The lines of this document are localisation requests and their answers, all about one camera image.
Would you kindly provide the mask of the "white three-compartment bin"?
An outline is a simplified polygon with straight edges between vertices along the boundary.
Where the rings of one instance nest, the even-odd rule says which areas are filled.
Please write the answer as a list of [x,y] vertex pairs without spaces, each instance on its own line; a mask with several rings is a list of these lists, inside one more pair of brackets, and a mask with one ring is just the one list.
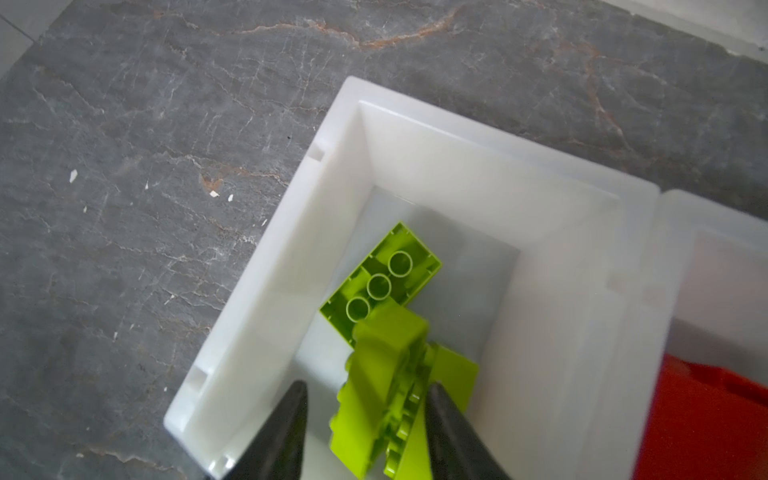
[[295,379],[308,479],[349,348],[319,307],[398,222],[442,260],[412,307],[475,360],[468,416],[515,479],[628,479],[662,358],[767,381],[767,224],[347,79],[172,401],[223,477]]

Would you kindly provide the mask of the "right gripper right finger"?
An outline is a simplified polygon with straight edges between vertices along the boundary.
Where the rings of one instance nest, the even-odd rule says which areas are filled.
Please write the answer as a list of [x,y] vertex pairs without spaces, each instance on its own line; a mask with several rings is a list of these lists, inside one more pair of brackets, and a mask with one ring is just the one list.
[[425,428],[434,479],[511,479],[440,383],[426,394]]

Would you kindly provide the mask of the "green lego brick cluster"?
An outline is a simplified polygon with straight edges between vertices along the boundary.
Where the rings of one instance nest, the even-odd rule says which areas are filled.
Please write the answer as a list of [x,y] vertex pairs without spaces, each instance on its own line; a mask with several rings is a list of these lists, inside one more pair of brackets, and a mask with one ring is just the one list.
[[430,343],[386,447],[392,479],[494,479],[488,452],[465,416],[478,365]]

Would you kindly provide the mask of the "red arch lego piece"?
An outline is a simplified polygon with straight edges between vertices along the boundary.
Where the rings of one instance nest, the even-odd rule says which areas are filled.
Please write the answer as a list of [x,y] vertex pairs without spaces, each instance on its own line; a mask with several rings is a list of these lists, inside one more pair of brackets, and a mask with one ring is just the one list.
[[635,479],[765,479],[767,387],[663,357]]

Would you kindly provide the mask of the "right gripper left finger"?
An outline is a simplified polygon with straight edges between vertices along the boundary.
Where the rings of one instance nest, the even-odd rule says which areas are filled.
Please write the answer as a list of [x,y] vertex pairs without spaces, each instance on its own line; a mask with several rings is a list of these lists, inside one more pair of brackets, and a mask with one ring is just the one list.
[[224,479],[299,479],[307,418],[307,384],[296,380]]

